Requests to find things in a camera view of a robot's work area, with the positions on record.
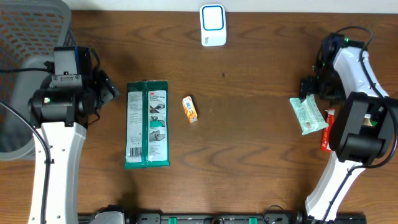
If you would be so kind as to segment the red snack bar wrapper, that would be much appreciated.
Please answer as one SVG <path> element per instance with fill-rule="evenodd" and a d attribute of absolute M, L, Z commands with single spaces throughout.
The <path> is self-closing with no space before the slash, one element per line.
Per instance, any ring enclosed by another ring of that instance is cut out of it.
<path fill-rule="evenodd" d="M 327 114 L 326 122 L 328 124 L 328 127 L 323 129 L 321 150 L 331 152 L 330 144 L 329 144 L 329 137 L 330 137 L 331 127 L 333 126 L 333 123 L 335 122 L 335 109 L 334 108 L 327 109 L 326 114 Z"/>

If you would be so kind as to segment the light blue wipes pack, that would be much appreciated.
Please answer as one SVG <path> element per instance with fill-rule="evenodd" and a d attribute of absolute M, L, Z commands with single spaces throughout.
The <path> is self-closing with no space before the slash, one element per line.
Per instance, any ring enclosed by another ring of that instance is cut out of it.
<path fill-rule="evenodd" d="M 329 124 L 325 121 L 318 109 L 313 94 L 306 96 L 304 100 L 300 98 L 290 98 L 289 101 L 302 129 L 302 135 L 317 132 L 329 127 Z"/>

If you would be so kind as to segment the green 3M gloves package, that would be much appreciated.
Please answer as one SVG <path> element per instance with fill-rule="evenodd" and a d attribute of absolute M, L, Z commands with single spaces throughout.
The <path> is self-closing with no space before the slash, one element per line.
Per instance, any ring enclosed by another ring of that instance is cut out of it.
<path fill-rule="evenodd" d="M 168 96 L 165 80 L 127 84 L 125 169 L 170 165 Z"/>

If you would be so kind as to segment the orange Kleenex tissue pack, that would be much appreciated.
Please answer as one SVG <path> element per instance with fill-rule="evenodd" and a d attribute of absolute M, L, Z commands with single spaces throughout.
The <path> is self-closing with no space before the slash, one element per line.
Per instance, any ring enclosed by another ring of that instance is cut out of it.
<path fill-rule="evenodd" d="M 182 105 L 189 122 L 190 123 L 196 122 L 198 120 L 198 115 L 191 96 L 186 96 L 182 100 Z"/>

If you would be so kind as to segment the green lid spread jar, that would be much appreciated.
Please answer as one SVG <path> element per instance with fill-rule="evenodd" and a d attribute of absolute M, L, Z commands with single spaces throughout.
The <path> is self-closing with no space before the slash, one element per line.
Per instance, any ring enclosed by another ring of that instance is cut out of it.
<path fill-rule="evenodd" d="M 377 126 L 377 121 L 373 121 L 370 114 L 365 114 L 363 125 L 374 128 Z"/>

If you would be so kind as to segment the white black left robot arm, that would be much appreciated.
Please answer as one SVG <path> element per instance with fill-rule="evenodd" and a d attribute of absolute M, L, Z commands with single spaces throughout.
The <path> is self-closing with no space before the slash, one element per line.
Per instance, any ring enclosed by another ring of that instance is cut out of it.
<path fill-rule="evenodd" d="M 78 173 L 88 118 L 119 95 L 104 70 L 47 77 L 29 100 L 35 172 L 29 223 L 78 223 Z"/>

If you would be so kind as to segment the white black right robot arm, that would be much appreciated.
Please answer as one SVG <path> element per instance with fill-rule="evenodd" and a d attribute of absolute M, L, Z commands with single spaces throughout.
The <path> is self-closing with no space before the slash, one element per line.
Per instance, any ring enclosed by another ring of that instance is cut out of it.
<path fill-rule="evenodd" d="M 330 125 L 328 164 L 298 223 L 340 222 L 338 208 L 356 178 L 386 165 L 397 150 L 397 100 L 377 81 L 368 45 L 330 33 L 318 50 L 316 75 L 301 80 L 299 100 L 314 94 L 342 107 Z"/>

